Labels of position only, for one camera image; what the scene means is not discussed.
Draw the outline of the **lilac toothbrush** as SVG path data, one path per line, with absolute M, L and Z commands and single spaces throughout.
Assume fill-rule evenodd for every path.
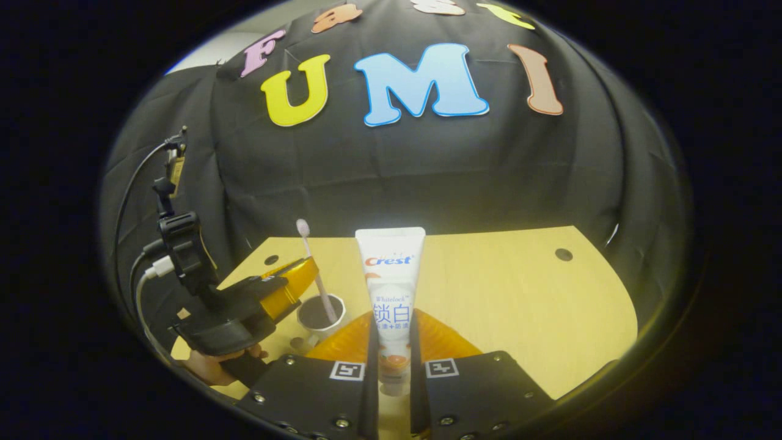
M 310 236 L 309 223 L 304 218 L 298 218 L 296 220 L 296 229 L 299 236 L 301 236 L 302 242 L 304 243 L 305 253 L 307 253 L 307 256 L 310 257 L 311 260 L 314 260 L 315 258 L 313 257 L 310 243 L 309 243 L 309 236 Z M 325 315 L 327 315 L 327 319 L 329 320 L 330 324 L 335 324 L 338 315 L 336 315 L 335 309 L 331 304 L 329 293 L 325 289 L 320 273 L 316 274 L 315 276 L 315 284 L 316 284 L 316 289 L 318 289 L 318 293 L 321 298 L 322 306 L 324 307 Z

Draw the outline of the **white cup with wooden handle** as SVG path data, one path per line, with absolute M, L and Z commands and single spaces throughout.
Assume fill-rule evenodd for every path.
M 330 321 L 320 296 L 308 298 L 297 309 L 296 318 L 305 331 L 305 335 L 290 340 L 294 353 L 306 354 L 320 342 L 335 334 L 349 322 L 348 312 L 343 299 L 329 295 L 329 301 L 336 314 L 336 321 Z

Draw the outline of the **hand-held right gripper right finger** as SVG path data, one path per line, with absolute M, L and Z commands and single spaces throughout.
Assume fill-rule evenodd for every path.
M 505 440 L 555 406 L 506 351 L 484 353 L 421 309 L 411 325 L 411 436 Z

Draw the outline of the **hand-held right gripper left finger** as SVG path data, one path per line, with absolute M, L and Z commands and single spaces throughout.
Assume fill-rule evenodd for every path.
M 236 407 L 290 440 L 379 440 L 379 331 L 366 312 L 306 356 L 281 356 Z

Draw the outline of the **black backdrop cloth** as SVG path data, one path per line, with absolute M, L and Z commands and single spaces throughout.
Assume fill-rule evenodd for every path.
M 188 128 L 177 211 L 195 211 L 221 276 L 273 236 L 349 237 L 575 226 L 645 328 L 681 286 L 692 192 L 668 127 L 624 78 L 542 21 L 463 16 L 411 0 L 342 0 L 360 16 L 276 26 L 261 66 L 242 49 L 167 73 L 143 95 L 101 176 L 101 264 L 114 286 L 158 237 L 153 181 Z

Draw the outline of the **white toothpaste tube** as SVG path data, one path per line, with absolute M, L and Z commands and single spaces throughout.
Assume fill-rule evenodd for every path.
M 426 231 L 422 227 L 358 229 L 355 239 L 379 332 L 381 392 L 409 392 L 411 328 Z

